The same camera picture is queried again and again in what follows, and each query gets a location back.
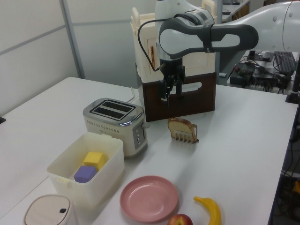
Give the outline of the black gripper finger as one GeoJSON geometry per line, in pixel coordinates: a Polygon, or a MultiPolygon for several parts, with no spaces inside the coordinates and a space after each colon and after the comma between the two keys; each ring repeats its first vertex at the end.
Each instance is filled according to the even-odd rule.
{"type": "Polygon", "coordinates": [[[183,99],[183,95],[182,95],[182,85],[183,85],[184,81],[181,78],[178,78],[177,82],[176,82],[176,95],[177,95],[177,99],[183,99]]]}
{"type": "Polygon", "coordinates": [[[158,97],[165,102],[168,102],[170,94],[170,85],[166,80],[158,81],[158,97]]]}

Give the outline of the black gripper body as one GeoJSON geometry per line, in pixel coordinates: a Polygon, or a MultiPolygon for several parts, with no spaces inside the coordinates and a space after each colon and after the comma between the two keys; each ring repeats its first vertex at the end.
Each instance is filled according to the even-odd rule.
{"type": "Polygon", "coordinates": [[[160,59],[160,71],[163,74],[163,80],[167,81],[168,78],[180,79],[185,81],[185,67],[183,66],[183,59],[164,60],[160,59]]]}

